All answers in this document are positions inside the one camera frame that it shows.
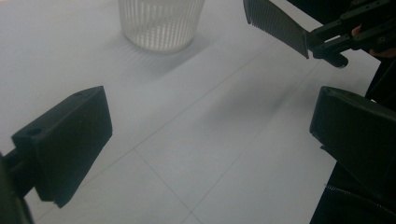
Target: white tabletop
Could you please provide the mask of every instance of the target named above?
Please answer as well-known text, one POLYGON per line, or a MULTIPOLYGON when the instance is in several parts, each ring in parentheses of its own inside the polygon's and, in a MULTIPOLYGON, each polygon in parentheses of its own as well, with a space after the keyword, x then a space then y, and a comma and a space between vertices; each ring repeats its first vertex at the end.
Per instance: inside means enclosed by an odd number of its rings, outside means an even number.
POLYGON ((206 1, 191 45, 170 55, 121 34, 117 0, 3 0, 0 150, 103 85, 113 136, 63 209, 26 196, 36 223, 308 223, 335 164, 308 131, 318 91, 364 94, 378 66, 345 55, 344 69, 305 59, 248 25, 242 0, 206 1))

